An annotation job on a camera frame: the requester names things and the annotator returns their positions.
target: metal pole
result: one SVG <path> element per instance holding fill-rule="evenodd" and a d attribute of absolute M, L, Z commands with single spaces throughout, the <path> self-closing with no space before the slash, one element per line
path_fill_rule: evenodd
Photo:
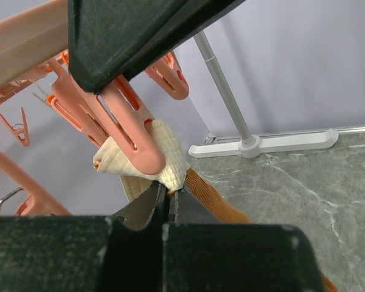
<path fill-rule="evenodd" d="M 216 58 L 211 45 L 208 42 L 206 34 L 204 31 L 201 31 L 193 38 L 204 58 L 204 62 L 206 62 L 207 68 L 219 90 L 221 98 L 226 104 L 229 114 L 235 126 L 237 127 L 239 134 L 241 135 L 242 141 L 248 140 L 251 137 L 251 133 L 238 107 L 237 101 L 235 100 L 229 83 L 223 74 L 218 59 Z"/>

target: white base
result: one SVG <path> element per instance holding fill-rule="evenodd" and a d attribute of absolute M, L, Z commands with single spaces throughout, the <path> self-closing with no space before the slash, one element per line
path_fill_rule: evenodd
<path fill-rule="evenodd" d="M 189 155 L 194 158 L 242 155 L 253 158 L 261 153 L 326 149 L 334 146 L 339 138 L 339 132 L 330 129 L 321 133 L 294 134 L 282 137 L 255 136 L 255 143 L 245 146 L 242 141 L 222 144 L 211 144 L 189 148 Z"/>

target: sock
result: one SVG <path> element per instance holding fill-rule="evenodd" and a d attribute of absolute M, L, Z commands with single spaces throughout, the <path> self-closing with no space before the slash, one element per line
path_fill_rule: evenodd
<path fill-rule="evenodd" d="M 186 180 L 190 192 L 222 222 L 252 223 L 243 212 L 227 203 L 218 191 L 213 186 L 206 183 L 193 169 L 188 169 Z M 331 282 L 322 272 L 321 274 L 326 292 L 338 292 L 333 282 Z"/>

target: white wall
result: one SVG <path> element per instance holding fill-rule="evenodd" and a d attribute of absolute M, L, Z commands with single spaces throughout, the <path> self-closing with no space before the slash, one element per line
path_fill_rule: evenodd
<path fill-rule="evenodd" d="M 247 0 L 206 34 L 252 132 L 365 125 L 365 0 Z M 195 42 L 178 52 L 208 129 L 237 134 Z"/>
<path fill-rule="evenodd" d="M 19 13 L 44 1 L 0 0 L 0 19 Z M 40 81 L 48 93 L 49 82 Z M 131 84 L 155 117 L 166 121 L 180 138 L 185 150 L 204 141 L 208 134 L 190 99 L 172 100 L 144 74 Z M 29 88 L 0 106 L 10 123 L 21 121 L 19 108 L 24 107 L 30 131 L 30 147 L 23 147 L 0 122 L 0 150 L 18 163 L 74 214 L 111 214 L 127 203 L 118 176 L 99 174 L 93 169 L 92 157 L 97 151 L 79 132 L 55 111 L 31 95 Z M 0 171 L 0 198 L 17 188 L 15 182 Z M 14 197 L 3 207 L 3 214 L 12 214 L 25 195 Z"/>

